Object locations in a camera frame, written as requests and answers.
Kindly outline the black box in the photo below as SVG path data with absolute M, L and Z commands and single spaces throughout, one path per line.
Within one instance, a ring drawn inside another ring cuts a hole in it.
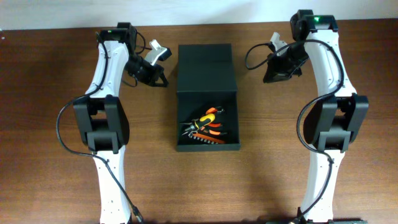
M 239 139 L 237 83 L 234 74 L 231 44 L 179 45 L 177 76 L 177 151 L 237 151 Z M 213 138 L 225 144 L 207 144 L 184 134 L 194 119 L 206 115 L 206 111 L 222 106 L 224 112 L 216 116 L 221 131 L 226 135 Z

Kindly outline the yellow black stubby screwdriver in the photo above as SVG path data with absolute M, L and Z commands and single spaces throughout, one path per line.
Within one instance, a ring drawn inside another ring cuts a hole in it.
M 187 123 L 188 127 L 184 131 L 197 131 L 198 129 L 210 124 L 214 118 L 213 114 L 204 115 L 201 118 L 194 119 L 191 123 Z

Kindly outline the red handled side cutters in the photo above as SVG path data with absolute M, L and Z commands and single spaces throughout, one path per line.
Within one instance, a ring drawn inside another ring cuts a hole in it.
M 223 109 L 222 106 L 215 106 L 215 107 L 209 108 L 209 109 L 206 111 L 205 114 L 206 114 L 206 115 L 208 115 L 208 114 L 213 114 L 213 115 L 214 115 L 214 118 L 212 119 L 212 122 L 211 122 L 210 124 L 208 124 L 208 126 L 211 127 L 211 128 L 220 128 L 220 127 L 222 127 L 222 124 L 221 124 L 221 123 L 216 123 L 215 121 L 216 121 L 216 116 L 217 116 L 218 114 L 223 113 L 223 112 L 224 112 L 224 109 Z

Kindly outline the orange black long-nose pliers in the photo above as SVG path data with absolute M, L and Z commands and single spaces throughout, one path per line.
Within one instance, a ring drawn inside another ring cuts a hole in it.
M 183 132 L 183 135 L 184 134 L 188 134 L 188 133 L 193 133 L 193 132 L 202 133 L 202 134 L 211 134 L 211 135 L 214 135 L 214 136 L 226 135 L 227 132 L 221 131 L 222 127 L 223 127 L 223 125 L 221 123 L 216 123 L 216 124 L 209 124 L 207 126 L 202 126 L 199 129 L 187 128 Z

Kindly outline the orange socket rail with sockets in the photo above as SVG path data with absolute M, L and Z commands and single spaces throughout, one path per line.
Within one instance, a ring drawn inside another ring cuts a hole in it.
M 188 137 L 191 139 L 197 140 L 197 141 L 207 143 L 207 144 L 225 144 L 226 143 L 224 140 L 206 136 L 206 135 L 200 134 L 196 131 L 191 131 L 188 134 Z

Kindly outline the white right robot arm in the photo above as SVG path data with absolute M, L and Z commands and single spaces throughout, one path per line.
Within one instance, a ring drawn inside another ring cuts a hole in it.
M 318 96 L 297 118 L 299 141 L 310 151 L 307 189 L 291 223 L 334 223 L 333 195 L 340 164 L 356 139 L 369 108 L 367 96 L 357 94 L 341 58 L 338 26 L 332 15 L 300 9 L 290 19 L 294 42 L 286 44 L 274 33 L 268 43 L 263 81 L 286 81 L 302 74 L 311 61 Z

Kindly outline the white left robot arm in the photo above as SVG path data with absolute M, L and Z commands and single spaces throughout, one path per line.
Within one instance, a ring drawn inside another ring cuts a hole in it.
M 72 103 L 81 140 L 89 149 L 98 173 L 101 199 L 100 223 L 139 223 L 144 219 L 126 192 L 124 155 L 130 127 L 119 91 L 123 73 L 137 83 L 167 87 L 164 68 L 157 61 L 167 60 L 171 51 L 156 40 L 150 41 L 145 57 L 136 50 L 137 29 L 120 22 L 98 34 L 99 58 L 89 89 Z

